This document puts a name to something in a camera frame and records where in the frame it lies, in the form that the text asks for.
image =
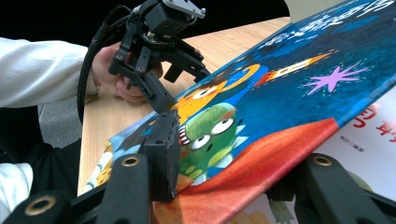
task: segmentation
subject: green cartoon character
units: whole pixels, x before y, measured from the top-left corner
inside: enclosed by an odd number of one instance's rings
[[[241,143],[236,135],[242,128],[235,108],[227,103],[213,105],[187,121],[179,131],[180,173],[192,179],[204,175]]]

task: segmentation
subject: purple star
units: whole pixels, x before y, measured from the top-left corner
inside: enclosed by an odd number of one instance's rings
[[[365,71],[367,70],[367,68],[363,68],[361,70],[358,71],[353,71],[348,73],[349,70],[351,70],[352,68],[356,67],[358,65],[358,63],[348,67],[346,70],[344,71],[340,71],[341,70],[341,66],[337,66],[334,71],[332,71],[332,74],[327,76],[327,77],[311,77],[311,79],[316,79],[319,80],[317,82],[312,82],[309,84],[305,84],[304,86],[315,86],[314,89],[312,89],[307,95],[311,95],[312,93],[314,93],[315,91],[319,90],[320,88],[328,85],[328,90],[329,92],[333,92],[335,89],[335,86],[337,85],[338,82],[341,81],[357,81],[360,80],[358,77],[348,77],[354,74],[357,74],[359,72]]]

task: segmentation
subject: wooden table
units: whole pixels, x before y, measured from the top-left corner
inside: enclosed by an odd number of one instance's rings
[[[185,41],[201,51],[205,57],[206,68],[214,72],[289,22],[289,17],[278,18],[207,35],[198,35],[187,38]],[[163,63],[163,71],[166,72],[168,68],[169,64]],[[175,83],[164,79],[161,81],[174,96],[194,83],[193,77],[188,73],[183,73]],[[99,162],[106,148],[106,140],[151,111],[152,108],[148,103],[127,103],[103,89],[99,91],[99,94],[87,99],[82,129],[79,194]]]

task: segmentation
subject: white cloth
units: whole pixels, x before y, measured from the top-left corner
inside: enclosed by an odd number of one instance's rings
[[[0,164],[0,223],[29,197],[33,171],[29,164]]]
[[[25,107],[77,95],[87,48],[63,41],[0,37],[0,107]],[[96,92],[92,76],[87,93]]]

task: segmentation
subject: white eye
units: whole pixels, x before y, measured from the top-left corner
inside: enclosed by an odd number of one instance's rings
[[[233,118],[224,119],[213,127],[212,134],[224,133],[231,125],[233,125]]]
[[[192,99],[196,100],[196,99],[202,98],[204,96],[207,96],[208,94],[215,91],[217,88],[218,88],[217,86],[214,86],[207,90],[198,91],[197,93],[194,94],[194,96],[192,96]]]
[[[191,150],[194,151],[196,149],[203,147],[209,140],[210,140],[209,134],[205,134],[201,136],[200,138],[195,140],[194,143],[192,143]]]

